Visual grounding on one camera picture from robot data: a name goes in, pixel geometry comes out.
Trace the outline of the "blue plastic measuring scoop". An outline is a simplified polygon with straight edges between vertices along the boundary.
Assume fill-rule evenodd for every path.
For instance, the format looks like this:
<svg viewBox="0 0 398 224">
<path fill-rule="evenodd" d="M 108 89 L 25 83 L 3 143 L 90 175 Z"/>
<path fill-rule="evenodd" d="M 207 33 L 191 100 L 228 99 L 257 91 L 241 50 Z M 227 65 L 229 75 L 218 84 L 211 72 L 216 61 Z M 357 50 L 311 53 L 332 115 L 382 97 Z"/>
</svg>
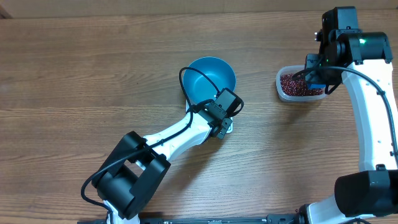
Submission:
<svg viewBox="0 0 398 224">
<path fill-rule="evenodd" d="M 308 89 L 323 89 L 326 87 L 325 84 L 322 83 L 312 83 L 312 82 L 306 82 Z"/>
</svg>

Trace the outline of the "clear plastic food container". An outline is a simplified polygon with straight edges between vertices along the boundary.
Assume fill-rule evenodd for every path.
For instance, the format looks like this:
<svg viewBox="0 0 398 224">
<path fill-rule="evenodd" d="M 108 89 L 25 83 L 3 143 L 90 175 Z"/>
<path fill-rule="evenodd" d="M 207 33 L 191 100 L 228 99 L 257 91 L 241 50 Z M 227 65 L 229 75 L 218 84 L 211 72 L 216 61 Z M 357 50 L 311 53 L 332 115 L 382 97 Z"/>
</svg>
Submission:
<svg viewBox="0 0 398 224">
<path fill-rule="evenodd" d="M 282 77 L 285 75 L 290 75 L 290 74 L 295 74 L 296 72 L 299 72 L 300 70 L 303 70 L 304 66 L 303 65 L 292 65 L 292 66 L 287 66 L 281 68 L 275 78 L 275 83 L 276 83 L 276 89 L 278 96 L 281 101 L 284 102 L 289 102 L 289 103 L 302 103 L 302 102 L 309 102 L 309 101 L 317 101 L 320 99 L 323 99 L 326 97 L 326 94 L 324 93 L 324 89 L 321 89 L 321 93 L 319 95 L 312 95 L 312 96 L 291 96 L 288 95 L 283 89 L 282 89 Z"/>
</svg>

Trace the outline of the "red adzuki beans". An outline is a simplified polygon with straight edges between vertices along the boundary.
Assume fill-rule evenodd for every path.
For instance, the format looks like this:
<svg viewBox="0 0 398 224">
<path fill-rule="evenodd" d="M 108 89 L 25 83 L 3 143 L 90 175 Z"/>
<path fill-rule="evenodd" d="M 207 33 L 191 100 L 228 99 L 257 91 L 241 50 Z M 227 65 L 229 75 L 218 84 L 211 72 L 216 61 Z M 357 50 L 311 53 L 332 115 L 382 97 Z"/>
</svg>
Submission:
<svg viewBox="0 0 398 224">
<path fill-rule="evenodd" d="M 309 89 L 304 80 L 292 80 L 293 73 L 280 76 L 282 91 L 289 96 L 316 96 L 322 95 L 322 88 Z"/>
</svg>

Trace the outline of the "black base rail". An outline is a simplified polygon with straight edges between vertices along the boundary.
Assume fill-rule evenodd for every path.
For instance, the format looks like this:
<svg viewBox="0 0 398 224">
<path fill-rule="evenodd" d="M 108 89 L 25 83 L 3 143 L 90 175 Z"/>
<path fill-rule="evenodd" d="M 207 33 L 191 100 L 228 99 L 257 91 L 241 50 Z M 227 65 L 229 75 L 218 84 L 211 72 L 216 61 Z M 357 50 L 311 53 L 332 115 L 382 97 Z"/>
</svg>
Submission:
<svg viewBox="0 0 398 224">
<path fill-rule="evenodd" d="M 114 215 L 112 219 L 78 221 L 77 224 L 305 224 L 309 223 L 303 214 L 271 214 L 260 218 L 139 218 L 126 220 Z"/>
</svg>

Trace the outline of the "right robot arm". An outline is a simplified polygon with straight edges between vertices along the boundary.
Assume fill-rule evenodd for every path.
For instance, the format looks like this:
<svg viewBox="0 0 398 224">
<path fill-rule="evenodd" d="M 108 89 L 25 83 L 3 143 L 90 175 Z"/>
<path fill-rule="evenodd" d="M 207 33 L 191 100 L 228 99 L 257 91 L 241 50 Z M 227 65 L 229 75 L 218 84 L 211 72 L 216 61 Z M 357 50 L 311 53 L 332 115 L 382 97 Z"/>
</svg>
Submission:
<svg viewBox="0 0 398 224">
<path fill-rule="evenodd" d="M 297 223 L 365 223 L 397 213 L 397 106 L 392 52 L 383 32 L 319 31 L 314 63 L 294 77 L 325 86 L 343 84 L 353 106 L 359 139 L 359 171 L 337 178 L 332 196 L 301 207 Z"/>
</svg>

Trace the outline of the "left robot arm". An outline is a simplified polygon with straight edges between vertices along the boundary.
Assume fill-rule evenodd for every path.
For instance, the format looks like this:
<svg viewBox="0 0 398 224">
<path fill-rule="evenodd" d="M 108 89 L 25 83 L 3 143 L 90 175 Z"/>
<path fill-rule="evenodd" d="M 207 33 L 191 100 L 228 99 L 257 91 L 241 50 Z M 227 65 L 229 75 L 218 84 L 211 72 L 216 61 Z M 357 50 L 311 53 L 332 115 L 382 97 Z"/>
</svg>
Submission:
<svg viewBox="0 0 398 224">
<path fill-rule="evenodd" d="M 208 138 L 223 138 L 231 118 L 242 109 L 213 100 L 192 105 L 186 115 L 169 128 L 141 137 L 131 131 L 122 137 L 99 170 L 84 186 L 92 184 L 100 202 L 81 190 L 89 203 L 107 211 L 107 223 L 138 222 L 138 213 L 148 204 L 171 166 L 171 161 Z"/>
</svg>

